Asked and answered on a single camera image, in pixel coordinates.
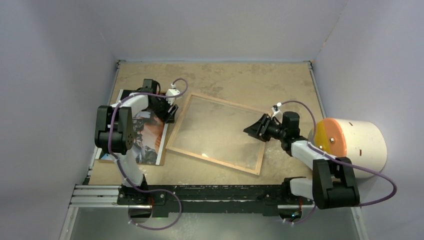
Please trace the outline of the glossy photo print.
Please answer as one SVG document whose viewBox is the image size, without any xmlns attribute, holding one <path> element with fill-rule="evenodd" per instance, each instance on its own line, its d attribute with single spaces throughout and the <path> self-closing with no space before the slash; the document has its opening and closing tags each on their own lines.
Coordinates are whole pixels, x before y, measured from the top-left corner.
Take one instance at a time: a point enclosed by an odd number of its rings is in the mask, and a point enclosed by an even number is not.
<svg viewBox="0 0 424 240">
<path fill-rule="evenodd" d="M 127 97 L 130 92 L 131 90 L 122 90 L 118 101 Z M 134 114 L 132 122 L 135 137 L 131 150 L 136 163 L 159 165 L 168 123 L 163 123 L 150 109 Z M 95 158 L 99 161 L 113 161 L 101 148 L 98 148 Z"/>
</svg>

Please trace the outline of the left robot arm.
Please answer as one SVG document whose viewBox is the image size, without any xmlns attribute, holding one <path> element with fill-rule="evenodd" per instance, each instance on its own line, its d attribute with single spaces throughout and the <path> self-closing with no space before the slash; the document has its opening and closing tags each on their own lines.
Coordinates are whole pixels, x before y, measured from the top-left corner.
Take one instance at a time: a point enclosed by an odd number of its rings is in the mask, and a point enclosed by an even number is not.
<svg viewBox="0 0 424 240">
<path fill-rule="evenodd" d="M 187 91 L 177 89 L 177 82 L 179 79 L 174 80 L 165 93 L 160 93 L 160 84 L 156 80 L 144 79 L 142 87 L 132 90 L 127 97 L 113 105 L 97 108 L 94 143 L 111 156 L 122 178 L 121 189 L 131 189 L 129 197 L 138 205 L 148 201 L 151 190 L 132 151 L 135 138 L 133 116 L 150 109 L 163 123 L 174 123 L 178 109 L 175 101 Z"/>
</svg>

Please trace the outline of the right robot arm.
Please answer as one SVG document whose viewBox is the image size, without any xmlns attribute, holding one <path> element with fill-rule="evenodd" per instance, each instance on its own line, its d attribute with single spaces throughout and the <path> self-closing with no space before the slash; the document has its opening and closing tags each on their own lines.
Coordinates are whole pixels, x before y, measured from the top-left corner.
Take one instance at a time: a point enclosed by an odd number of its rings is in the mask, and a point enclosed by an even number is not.
<svg viewBox="0 0 424 240">
<path fill-rule="evenodd" d="M 300 133 L 300 116 L 293 111 L 282 114 L 282 120 L 263 114 L 243 132 L 262 142 L 279 140 L 281 148 L 291 157 L 302 161 L 312 170 L 312 178 L 287 177 L 282 182 L 280 196 L 288 204 L 300 197 L 314 201 L 320 209 L 354 207 L 360 194 L 352 163 L 347 157 L 337 158 L 318 153 Z"/>
</svg>

